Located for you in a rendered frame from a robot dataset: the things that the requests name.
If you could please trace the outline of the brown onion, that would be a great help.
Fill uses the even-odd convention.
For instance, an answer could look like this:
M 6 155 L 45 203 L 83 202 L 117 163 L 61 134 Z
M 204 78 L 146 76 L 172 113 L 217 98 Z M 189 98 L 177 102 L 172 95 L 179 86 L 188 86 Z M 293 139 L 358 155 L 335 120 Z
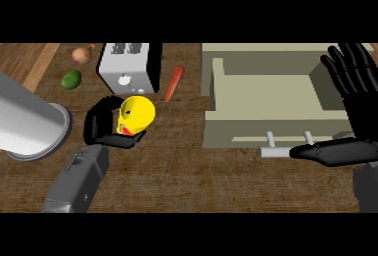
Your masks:
M 77 64 L 84 65 L 90 62 L 93 49 L 95 45 L 90 44 L 87 47 L 79 47 L 73 50 L 71 58 Z

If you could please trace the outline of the white toaster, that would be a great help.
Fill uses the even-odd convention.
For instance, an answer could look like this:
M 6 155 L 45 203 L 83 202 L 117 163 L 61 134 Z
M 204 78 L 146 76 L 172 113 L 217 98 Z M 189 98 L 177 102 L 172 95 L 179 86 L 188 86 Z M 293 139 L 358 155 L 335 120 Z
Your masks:
M 98 74 L 115 95 L 154 94 L 160 90 L 161 43 L 107 43 Z

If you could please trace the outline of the grey metal pot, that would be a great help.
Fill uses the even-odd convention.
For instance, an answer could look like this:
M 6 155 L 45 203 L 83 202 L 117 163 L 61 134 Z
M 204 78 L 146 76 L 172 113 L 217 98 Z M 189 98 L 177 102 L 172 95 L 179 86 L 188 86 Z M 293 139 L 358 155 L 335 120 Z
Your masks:
M 70 110 L 48 103 L 0 72 L 0 150 L 21 162 L 49 157 L 73 128 Z

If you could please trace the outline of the beige open drawer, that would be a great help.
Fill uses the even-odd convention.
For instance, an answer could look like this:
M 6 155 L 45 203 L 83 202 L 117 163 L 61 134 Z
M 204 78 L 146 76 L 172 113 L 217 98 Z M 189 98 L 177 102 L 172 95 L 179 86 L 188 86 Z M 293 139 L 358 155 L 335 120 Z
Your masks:
M 278 147 L 353 135 L 321 56 L 328 43 L 206 43 L 201 94 L 207 148 Z

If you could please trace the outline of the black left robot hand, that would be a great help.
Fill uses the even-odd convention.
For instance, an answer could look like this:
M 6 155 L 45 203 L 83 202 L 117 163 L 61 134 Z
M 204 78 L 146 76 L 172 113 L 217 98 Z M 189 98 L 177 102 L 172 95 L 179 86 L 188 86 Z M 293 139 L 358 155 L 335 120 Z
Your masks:
M 87 145 L 101 144 L 130 149 L 145 136 L 145 130 L 136 135 L 123 135 L 113 132 L 113 111 L 121 107 L 123 102 L 123 98 L 107 96 L 87 111 L 83 130 L 84 142 Z

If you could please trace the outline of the orange carrot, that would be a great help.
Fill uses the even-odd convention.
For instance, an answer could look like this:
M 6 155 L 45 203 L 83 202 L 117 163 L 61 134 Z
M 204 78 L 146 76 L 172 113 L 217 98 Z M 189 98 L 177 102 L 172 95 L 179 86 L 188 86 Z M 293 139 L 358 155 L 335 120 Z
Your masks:
M 172 78 L 170 78 L 170 82 L 169 82 L 169 87 L 166 90 L 166 103 L 170 102 L 182 76 L 183 76 L 183 66 L 177 65 L 173 69 L 173 73 L 172 73 Z

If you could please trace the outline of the green avocado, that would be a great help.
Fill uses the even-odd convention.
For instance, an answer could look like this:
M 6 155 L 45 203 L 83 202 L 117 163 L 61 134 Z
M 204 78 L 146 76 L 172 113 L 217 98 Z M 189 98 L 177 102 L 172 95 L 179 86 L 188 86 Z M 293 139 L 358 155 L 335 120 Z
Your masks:
M 82 72 L 71 70 L 62 77 L 62 87 L 65 90 L 73 90 L 82 83 Z

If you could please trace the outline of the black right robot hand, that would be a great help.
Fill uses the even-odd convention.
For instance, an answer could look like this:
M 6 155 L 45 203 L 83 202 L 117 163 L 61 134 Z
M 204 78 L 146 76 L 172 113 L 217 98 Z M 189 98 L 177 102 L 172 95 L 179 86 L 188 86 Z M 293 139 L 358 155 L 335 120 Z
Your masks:
M 306 144 L 290 157 L 327 167 L 378 161 L 378 65 L 361 43 L 340 43 L 321 56 L 343 99 L 353 137 Z

